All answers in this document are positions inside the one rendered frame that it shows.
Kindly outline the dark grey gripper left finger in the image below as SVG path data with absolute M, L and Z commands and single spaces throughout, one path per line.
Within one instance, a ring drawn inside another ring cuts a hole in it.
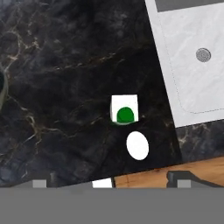
M 51 188 L 57 183 L 57 175 L 54 172 L 43 171 L 31 173 L 20 180 L 9 183 L 8 187 Z

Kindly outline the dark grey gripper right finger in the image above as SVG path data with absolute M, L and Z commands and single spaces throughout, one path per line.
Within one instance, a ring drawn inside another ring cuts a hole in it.
M 190 171 L 168 171 L 166 178 L 167 188 L 222 188 L 222 185 L 198 178 Z

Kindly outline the white marble sink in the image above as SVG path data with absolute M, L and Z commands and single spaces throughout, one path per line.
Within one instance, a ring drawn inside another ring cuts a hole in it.
M 224 119 L 224 0 L 144 0 L 176 127 Z

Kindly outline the wooden cupboard front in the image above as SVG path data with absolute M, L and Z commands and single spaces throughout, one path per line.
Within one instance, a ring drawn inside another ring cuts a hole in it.
M 115 177 L 116 188 L 166 188 L 168 171 L 189 171 L 200 179 L 224 186 L 224 157 Z

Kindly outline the white egg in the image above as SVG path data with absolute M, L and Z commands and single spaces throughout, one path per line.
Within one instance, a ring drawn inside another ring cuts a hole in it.
M 139 131 L 132 131 L 126 139 L 128 153 L 138 161 L 144 160 L 150 151 L 147 138 Z

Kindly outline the white cupboard panel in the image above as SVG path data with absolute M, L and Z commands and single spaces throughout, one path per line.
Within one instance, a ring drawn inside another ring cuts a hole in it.
M 95 180 L 92 182 L 93 188 L 112 188 L 112 180 L 110 178 L 104 178 Z

